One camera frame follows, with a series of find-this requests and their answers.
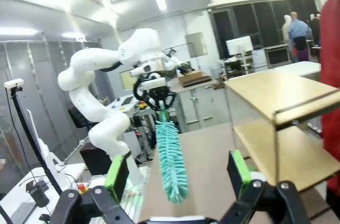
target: black chair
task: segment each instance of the black chair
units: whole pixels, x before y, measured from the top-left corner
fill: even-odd
[[[77,128],[86,127],[87,131],[90,131],[91,128],[98,124],[98,122],[88,121],[73,105],[68,108],[67,111],[69,112],[69,115],[71,116],[71,119]]]

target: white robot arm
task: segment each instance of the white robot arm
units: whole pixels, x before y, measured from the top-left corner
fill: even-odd
[[[131,38],[120,45],[118,51],[88,48],[72,56],[70,67],[59,74],[58,84],[62,90],[69,91],[72,103],[87,120],[98,122],[89,131],[89,139],[110,157],[130,151],[124,142],[117,140],[129,128],[130,119],[120,111],[103,106],[90,93],[88,86],[95,79],[95,70],[110,68],[119,62],[139,66],[131,71],[133,76],[172,70],[182,64],[177,58],[169,58],[162,53],[158,33],[153,29],[136,30]],[[166,85],[165,79],[160,76],[155,76],[152,81],[152,86],[148,86],[151,85],[150,81],[145,86],[152,88]],[[132,156],[127,158],[127,165],[132,183],[142,183],[143,176]]]

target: shelf board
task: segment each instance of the shelf board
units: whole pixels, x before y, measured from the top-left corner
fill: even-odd
[[[225,85],[272,121],[274,112],[336,90],[335,87],[274,70],[253,73],[225,82]],[[310,116],[340,104],[340,91],[276,115],[275,125]]]
[[[263,119],[234,130],[251,158],[268,180],[275,184],[274,128]],[[325,180],[340,170],[340,162],[299,128],[292,126],[278,132],[279,180],[292,181],[298,191]]]

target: blue shirt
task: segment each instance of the blue shirt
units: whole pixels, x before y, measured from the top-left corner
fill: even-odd
[[[312,30],[309,28],[309,26],[304,23],[303,21],[300,21],[298,19],[294,19],[291,23],[291,26],[288,30],[289,35],[289,42],[288,47],[289,51],[293,50],[293,41],[296,37],[310,37],[312,34]]]

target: black pole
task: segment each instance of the black pole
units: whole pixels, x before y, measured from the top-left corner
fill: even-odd
[[[43,159],[43,157],[41,156],[40,154],[40,151],[31,135],[31,132],[27,126],[27,123],[26,123],[26,120],[25,120],[25,117],[24,115],[22,114],[22,111],[21,111],[21,108],[20,108],[20,105],[19,105],[19,102],[18,102],[18,99],[17,99],[17,95],[16,95],[16,92],[17,91],[22,91],[22,87],[14,87],[11,89],[11,96],[12,96],[12,99],[13,99],[13,102],[14,102],[14,106],[15,106],[15,109],[16,109],[16,112],[18,113],[18,116],[19,116],[19,120],[21,122],[21,125],[23,127],[23,130],[25,131],[25,134],[28,138],[28,141],[30,142],[31,144],[31,147],[34,151],[34,153],[36,154],[37,158],[38,158],[38,161],[39,163],[41,164],[41,167],[44,169],[45,171],[45,174],[47,176],[47,178],[49,179],[49,181],[51,182],[53,188],[56,190],[56,192],[61,195],[61,193],[63,192],[62,189],[60,188],[59,184],[57,183],[57,181],[55,180],[54,176],[52,175],[51,171],[48,169],[46,163],[45,163],[45,160]]]
[[[7,213],[1,207],[1,205],[0,205],[0,214],[1,214],[2,218],[4,218],[4,220],[6,221],[7,224],[13,224],[13,222],[11,221],[11,218],[7,215]]]

